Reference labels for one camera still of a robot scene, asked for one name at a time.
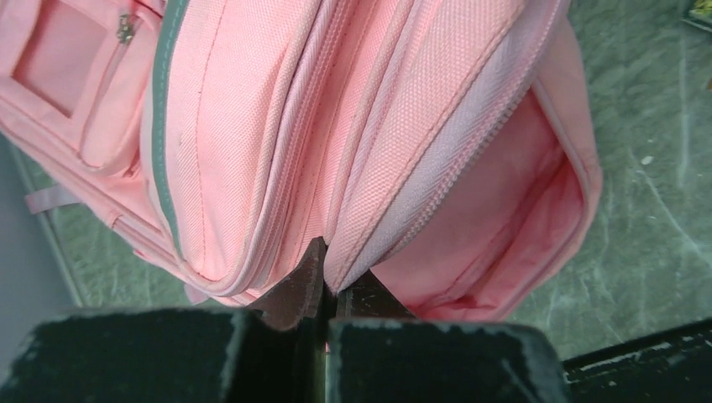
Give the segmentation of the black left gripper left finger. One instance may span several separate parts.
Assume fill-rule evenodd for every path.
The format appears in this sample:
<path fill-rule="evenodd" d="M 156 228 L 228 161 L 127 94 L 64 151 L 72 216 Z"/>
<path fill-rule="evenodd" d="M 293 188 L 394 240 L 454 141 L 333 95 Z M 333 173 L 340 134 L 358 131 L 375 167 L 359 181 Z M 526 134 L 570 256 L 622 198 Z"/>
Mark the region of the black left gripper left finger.
<path fill-rule="evenodd" d="M 278 331 L 295 328 L 302 319 L 315 318 L 322 304 L 326 252 L 323 237 L 312 239 L 298 265 L 247 308 L 257 311 L 266 325 Z"/>

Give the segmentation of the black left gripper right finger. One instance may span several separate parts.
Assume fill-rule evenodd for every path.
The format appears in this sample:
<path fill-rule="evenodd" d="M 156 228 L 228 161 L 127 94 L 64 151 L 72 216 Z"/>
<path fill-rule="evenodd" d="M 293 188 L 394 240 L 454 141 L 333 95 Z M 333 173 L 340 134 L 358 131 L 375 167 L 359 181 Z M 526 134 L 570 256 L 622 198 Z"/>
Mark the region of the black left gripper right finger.
<path fill-rule="evenodd" d="M 334 318 L 401 321 L 413 320 L 415 315 L 368 271 L 339 293 Z"/>

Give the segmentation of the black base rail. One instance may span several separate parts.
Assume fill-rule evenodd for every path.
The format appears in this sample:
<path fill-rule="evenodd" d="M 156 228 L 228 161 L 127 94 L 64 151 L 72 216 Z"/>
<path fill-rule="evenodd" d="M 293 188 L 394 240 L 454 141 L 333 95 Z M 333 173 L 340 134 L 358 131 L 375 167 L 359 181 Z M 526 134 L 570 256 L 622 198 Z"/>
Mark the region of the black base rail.
<path fill-rule="evenodd" d="M 710 402 L 711 320 L 563 362 L 573 402 Z"/>

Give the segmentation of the dark green book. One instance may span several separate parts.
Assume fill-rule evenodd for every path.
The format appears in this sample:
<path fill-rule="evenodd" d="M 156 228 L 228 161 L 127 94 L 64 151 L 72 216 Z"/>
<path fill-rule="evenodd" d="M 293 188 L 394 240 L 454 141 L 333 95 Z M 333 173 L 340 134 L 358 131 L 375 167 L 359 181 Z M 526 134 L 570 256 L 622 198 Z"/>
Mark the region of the dark green book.
<path fill-rule="evenodd" d="M 690 0 L 683 12 L 682 21 L 710 33 L 711 3 L 711 0 Z"/>

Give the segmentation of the pink student backpack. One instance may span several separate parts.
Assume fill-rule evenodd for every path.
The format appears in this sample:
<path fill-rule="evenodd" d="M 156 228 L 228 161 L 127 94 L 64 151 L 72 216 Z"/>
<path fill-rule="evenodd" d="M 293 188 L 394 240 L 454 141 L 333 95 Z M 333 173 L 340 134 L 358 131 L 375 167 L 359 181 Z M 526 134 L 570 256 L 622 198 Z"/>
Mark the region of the pink student backpack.
<path fill-rule="evenodd" d="M 602 192 L 566 1 L 4 1 L 1 131 L 193 298 L 314 238 L 418 316 L 499 320 Z"/>

